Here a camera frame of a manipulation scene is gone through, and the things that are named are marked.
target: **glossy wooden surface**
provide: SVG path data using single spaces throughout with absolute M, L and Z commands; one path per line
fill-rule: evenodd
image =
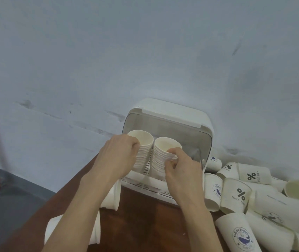
M 40 208 L 21 229 L 0 246 L 6 252 L 40 252 L 48 221 L 65 212 L 90 161 L 53 198 Z M 214 220 L 223 213 L 213 214 Z M 88 251 L 190 251 L 181 210 L 171 204 L 122 187 L 118 211 L 100 209 L 101 241 Z M 219 234 L 224 251 L 229 251 Z

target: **white wall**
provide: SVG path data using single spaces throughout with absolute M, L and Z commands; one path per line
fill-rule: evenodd
M 58 191 L 144 97 L 299 177 L 299 0 L 0 0 L 1 168 Z

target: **floor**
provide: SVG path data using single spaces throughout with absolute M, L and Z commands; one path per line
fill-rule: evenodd
M 0 244 L 21 227 L 54 192 L 0 170 Z

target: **person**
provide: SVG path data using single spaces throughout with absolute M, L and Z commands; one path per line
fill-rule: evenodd
M 114 183 L 131 171 L 139 147 L 137 138 L 125 134 L 114 135 L 105 143 L 42 252 L 87 250 L 102 201 Z M 192 251 L 223 252 L 212 216 L 204 204 L 201 164 L 181 148 L 168 152 L 178 159 L 165 162 L 166 182 L 185 217 Z

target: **person's left arm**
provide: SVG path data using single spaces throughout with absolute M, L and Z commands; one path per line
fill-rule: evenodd
M 101 148 L 42 252 L 86 251 L 99 207 L 114 183 L 132 169 L 139 141 L 115 135 Z

